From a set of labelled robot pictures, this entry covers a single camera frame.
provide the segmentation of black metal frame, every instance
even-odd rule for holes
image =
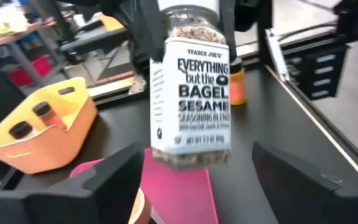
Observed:
[[[356,11],[358,16],[358,8],[349,9],[350,12]],[[271,29],[273,27],[273,4],[272,1],[261,1],[259,5],[259,15],[257,17],[257,36],[258,36],[258,47],[259,51],[253,52],[247,55],[241,55],[244,66],[247,69],[252,69],[256,67],[262,67],[263,65],[268,65],[270,68],[273,68],[273,60],[269,52],[269,47],[266,39],[265,30]],[[343,45],[349,42],[358,41],[358,20],[355,23],[352,23],[349,20],[349,15],[339,14],[339,19],[337,22],[336,31],[324,32],[318,35],[312,35],[300,40],[295,40],[287,44],[281,45],[282,52],[285,57],[297,57],[299,55],[304,55],[306,53],[319,52],[321,48],[334,47]],[[354,26],[353,29],[343,29],[342,26]],[[143,74],[145,77],[148,77],[149,71],[148,67],[143,68]],[[333,138],[347,151],[347,153],[355,160],[358,164],[358,148],[353,145],[353,143],[346,138],[342,132],[338,130],[335,125],[333,125],[325,115],[320,112],[317,107],[315,107],[312,102],[292,83],[285,83],[295,96],[302,102],[302,104],[307,108],[307,110],[324,126],[324,128],[333,136]],[[99,110],[108,108],[110,106],[128,103],[139,98],[149,97],[148,88],[143,93],[138,93],[136,95],[128,94],[129,88],[123,88],[121,90],[112,91],[106,93],[102,96],[97,96],[94,98],[94,102]],[[16,171],[10,174],[12,178],[7,178],[6,181],[2,183],[1,189],[13,189],[14,186],[18,183],[23,173]]]

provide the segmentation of everything but the bagel seasoning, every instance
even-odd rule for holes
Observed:
[[[195,15],[199,10],[167,13],[163,62],[150,61],[153,157],[178,169],[231,157],[229,48],[211,17]]]

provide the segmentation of pink notebook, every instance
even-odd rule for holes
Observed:
[[[102,159],[76,167],[70,176]],[[174,171],[152,159],[145,150],[141,189],[165,224],[217,224],[218,217],[208,170]]]

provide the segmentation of gray floor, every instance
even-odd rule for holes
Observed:
[[[307,0],[332,6],[338,0]],[[275,29],[278,34],[284,34],[305,27],[322,24],[335,20],[335,16],[330,12],[317,7],[310,6],[298,0],[275,0]],[[305,32],[300,35],[286,39],[292,41],[294,39],[306,37],[325,29],[316,29]],[[237,45],[246,44],[256,40],[255,26],[246,33],[236,32]],[[358,43],[352,44],[347,58],[346,67],[343,71],[341,88],[337,98],[323,99],[316,101],[317,107],[358,147]],[[106,61],[98,61],[100,56],[95,52],[90,55],[86,61],[86,66],[90,71],[87,74],[82,66],[74,66],[67,68],[68,73],[72,77],[85,77],[88,83],[92,83],[98,79],[98,75],[102,71]],[[129,53],[126,48],[120,49],[116,59],[110,67],[116,66],[129,61]],[[61,75],[52,77],[50,83],[62,81]],[[36,88],[28,86],[26,91],[32,92]]]

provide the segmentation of jar label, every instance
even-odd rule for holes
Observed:
[[[163,63],[150,60],[152,147],[170,154],[231,147],[229,48],[171,37]]]

